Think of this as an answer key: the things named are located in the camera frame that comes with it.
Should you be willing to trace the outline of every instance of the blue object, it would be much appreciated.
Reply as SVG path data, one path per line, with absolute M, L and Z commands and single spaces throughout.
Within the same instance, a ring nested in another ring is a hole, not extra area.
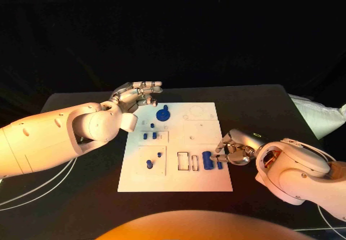
M 146 167 L 148 167 L 149 169 L 152 169 L 152 168 L 153 168 L 153 163 L 152 163 L 152 161 L 150 161 L 150 160 L 148 160 L 148 161 L 146 161 Z
M 222 169 L 222 162 L 218 161 L 218 169 Z
M 156 118 L 159 121 L 165 122 L 171 119 L 171 116 L 172 116 L 172 114 L 169 112 L 169 106 L 165 105 L 163 109 L 160 109 L 156 113 Z
M 211 160 L 211 156 L 212 156 L 212 153 L 209 151 L 202 152 L 205 170 L 212 170 L 215 168 L 214 161 Z

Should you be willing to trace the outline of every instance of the hole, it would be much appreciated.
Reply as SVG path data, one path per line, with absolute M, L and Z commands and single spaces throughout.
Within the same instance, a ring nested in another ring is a hole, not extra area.
M 24 134 L 29 137 L 29 131 L 26 128 L 24 128 Z
M 54 122 L 55 122 L 57 126 L 61 128 L 61 127 L 62 127 L 62 121 L 61 121 L 61 119 L 57 118 L 57 119 L 54 120 Z

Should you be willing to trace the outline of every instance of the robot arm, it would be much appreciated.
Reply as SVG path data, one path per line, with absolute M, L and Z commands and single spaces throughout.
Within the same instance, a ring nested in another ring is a hole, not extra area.
M 214 161 L 246 165 L 256 159 L 256 180 L 273 194 L 293 205 L 315 202 L 346 222 L 346 162 L 302 142 L 287 138 L 267 142 L 257 133 L 238 129 L 228 132 L 215 151 L 224 147 L 230 154 L 212 155 Z
M 139 106 L 158 101 L 162 82 L 126 83 L 110 100 L 29 116 L 0 129 L 0 179 L 47 170 L 135 131 Z

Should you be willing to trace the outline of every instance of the black table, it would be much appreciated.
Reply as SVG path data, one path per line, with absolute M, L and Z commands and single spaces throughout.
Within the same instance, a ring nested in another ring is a hole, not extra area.
M 101 103 L 110 94 L 54 94 L 42 112 Z M 215 102 L 222 134 L 240 128 L 273 141 L 292 138 L 322 147 L 280 85 L 165 89 L 156 97 L 160 103 Z M 78 158 L 68 178 L 45 197 L 0 212 L 0 239 L 94 239 L 126 222 L 175 210 L 235 213 L 292 229 L 328 227 L 315 203 L 295 206 L 283 202 L 256 181 L 256 162 L 246 166 L 228 164 L 234 192 L 117 192 L 126 144 L 127 132 L 122 130 L 106 146 Z M 64 166 L 6 179 L 0 184 L 0 202 L 41 185 Z M 61 179 L 13 205 L 39 196 Z M 323 212 L 335 227 L 346 225 Z

